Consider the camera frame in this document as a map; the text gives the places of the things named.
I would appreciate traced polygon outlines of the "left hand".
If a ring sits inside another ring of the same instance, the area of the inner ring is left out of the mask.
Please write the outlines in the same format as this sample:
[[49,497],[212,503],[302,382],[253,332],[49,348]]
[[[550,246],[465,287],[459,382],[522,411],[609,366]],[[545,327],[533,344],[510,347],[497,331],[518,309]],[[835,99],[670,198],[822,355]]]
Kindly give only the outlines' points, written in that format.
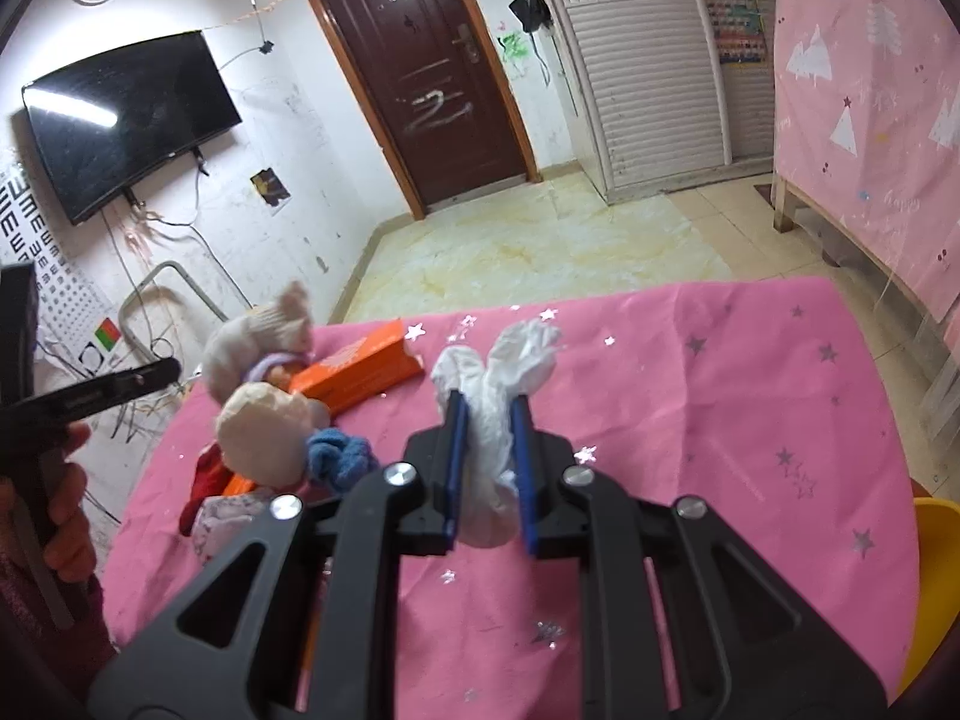
[[[78,463],[67,461],[60,483],[49,499],[50,522],[57,527],[44,548],[44,562],[65,583],[86,582],[96,569],[96,551],[91,541],[88,517],[82,502],[88,478]],[[2,556],[8,561],[26,566],[20,541],[14,533],[13,515],[16,491],[7,478],[0,484],[0,511],[2,511]]]

